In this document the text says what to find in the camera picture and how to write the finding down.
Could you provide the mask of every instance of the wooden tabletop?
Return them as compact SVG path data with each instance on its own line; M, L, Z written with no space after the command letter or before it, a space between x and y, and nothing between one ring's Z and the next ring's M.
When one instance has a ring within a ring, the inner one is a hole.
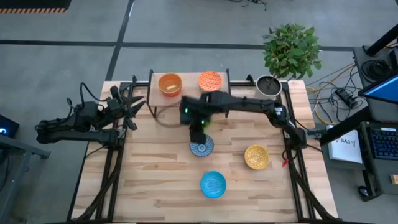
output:
M105 82L101 98L110 96L110 87L119 83ZM295 117L306 127L314 127L304 82L289 81L289 88ZM232 88L231 92L250 97L254 88ZM146 93L147 88L134 90L134 96ZM158 117L177 124L178 108L169 108ZM138 130L127 132L114 222L297 221L289 169L282 168L282 130L273 127L263 114L230 111L228 119L214 115L205 132L213 138L215 148L207 157L190 152L188 126L164 128L154 121L146 105L134 122ZM319 147L315 140L308 143ZM270 163L264 170L252 170L244 162L244 151L252 144L269 152ZM90 143L88 153L98 147ZM308 148L303 156L311 190L337 217L322 155ZM105 158L103 150L86 159L72 217L82 214L98 193ZM211 170L227 180L227 190L218 199L206 198L200 190L201 177ZM303 192L300 198L308 217Z
M200 97L198 85L199 75L201 73L176 73L182 81L182 90L178 96L167 97L159 89L159 79L166 73L153 73L150 80L149 106L168 106L176 104L181 100L181 96ZM228 92L228 76L225 72L218 72L221 77L220 91Z

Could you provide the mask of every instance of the power strip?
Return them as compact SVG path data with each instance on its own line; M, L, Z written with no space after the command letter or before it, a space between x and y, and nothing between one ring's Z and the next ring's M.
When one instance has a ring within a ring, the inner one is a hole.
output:
M339 88L335 91L335 93L340 97L341 100L349 107L354 108L358 102L349 94L345 89Z

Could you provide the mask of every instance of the orange cup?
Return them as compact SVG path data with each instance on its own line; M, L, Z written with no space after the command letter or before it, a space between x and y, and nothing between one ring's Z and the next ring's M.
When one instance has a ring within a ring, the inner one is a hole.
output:
M182 89L182 80L176 73L166 73L159 79L159 89L165 96L177 96Z
M221 88L223 81L218 73L207 71L200 74L198 84L202 91L216 91Z

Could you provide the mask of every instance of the blue keyboard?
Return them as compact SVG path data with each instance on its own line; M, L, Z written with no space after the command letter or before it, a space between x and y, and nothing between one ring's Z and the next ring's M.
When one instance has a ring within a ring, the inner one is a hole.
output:
M398 132L371 130L374 157L398 160Z

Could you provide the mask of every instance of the gray floor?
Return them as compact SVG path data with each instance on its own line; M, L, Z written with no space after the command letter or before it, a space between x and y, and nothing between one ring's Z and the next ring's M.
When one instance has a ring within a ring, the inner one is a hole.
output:
M69 13L64 15L0 14L0 39L116 41L127 2L73 0ZM315 26L321 45L360 46L371 44L398 22L394 0L269 1L266 12L262 5L241 7L243 4L228 0L136 0L124 41L261 44L261 35L269 26L298 22ZM80 82L86 82L97 95L113 48L0 45L0 52L0 94L6 96L0 98L0 114L21 123L18 139L52 151L49 160L32 161L13 215L27 218L28 223L64 221L86 143L40 145L33 127L41 119L66 116L65 98L78 102ZM320 53L322 69L315 71L314 77L305 78L305 82L309 84L352 63L352 57L351 52ZM151 68L156 72L230 68L231 78L241 80L247 74L258 77L269 72L262 58L258 50L122 48L113 80L130 80L133 74L139 80L147 80ZM361 87L357 75L353 80ZM347 81L345 73L334 84L343 86ZM318 88L318 83L311 86ZM323 91L321 97L327 95L328 91ZM335 108L325 108L336 121ZM347 114L345 111L339 116L343 119ZM397 196L384 195L364 203L356 193L361 184L359 172L329 167L328 174L340 218L396 222Z

